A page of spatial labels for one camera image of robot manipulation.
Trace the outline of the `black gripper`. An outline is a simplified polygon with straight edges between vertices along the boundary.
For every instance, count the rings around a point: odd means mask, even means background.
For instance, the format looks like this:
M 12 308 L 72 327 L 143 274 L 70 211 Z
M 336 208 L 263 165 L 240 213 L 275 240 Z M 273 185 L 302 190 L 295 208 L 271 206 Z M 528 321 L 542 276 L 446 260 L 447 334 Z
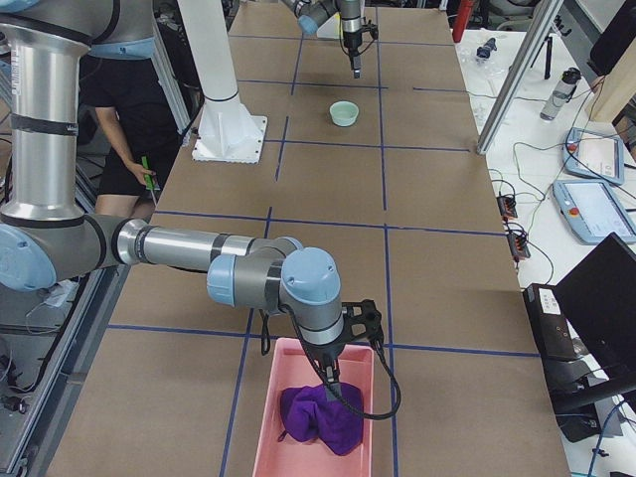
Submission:
M 359 56 L 359 48 L 362 45 L 362 31 L 343 32 L 343 46 L 346 54 L 350 57 L 353 77 L 359 79 L 362 74 L 362 61 Z
M 328 402 L 340 400 L 340 366 L 338 358 L 344 351 L 346 341 L 338 337 L 327 344 L 314 344 L 303 340 L 303 350 L 318 378 L 325 384 Z

